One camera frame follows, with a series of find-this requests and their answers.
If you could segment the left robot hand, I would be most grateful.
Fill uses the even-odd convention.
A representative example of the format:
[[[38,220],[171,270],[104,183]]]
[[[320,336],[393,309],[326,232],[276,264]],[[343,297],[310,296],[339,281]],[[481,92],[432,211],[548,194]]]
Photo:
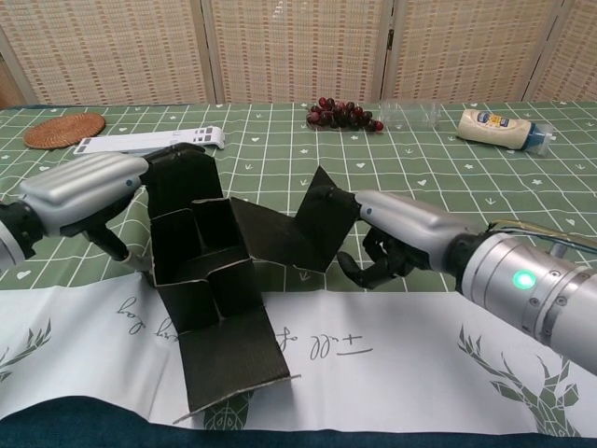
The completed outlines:
[[[107,222],[130,204],[141,187],[172,180],[173,169],[188,168],[205,150],[175,144],[143,157],[99,153],[69,161],[21,182],[20,198],[1,207],[1,267],[30,259],[45,236],[78,234],[112,260],[142,273],[151,272],[148,257],[134,254]]]

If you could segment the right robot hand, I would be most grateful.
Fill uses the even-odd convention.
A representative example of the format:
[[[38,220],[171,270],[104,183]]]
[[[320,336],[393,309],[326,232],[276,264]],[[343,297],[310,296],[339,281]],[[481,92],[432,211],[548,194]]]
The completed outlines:
[[[474,223],[464,217],[376,190],[350,193],[329,187],[323,197],[369,225],[363,247],[371,266],[363,270],[348,253],[337,254],[343,273],[358,286],[373,289],[415,268],[456,279],[462,276],[476,232]]]

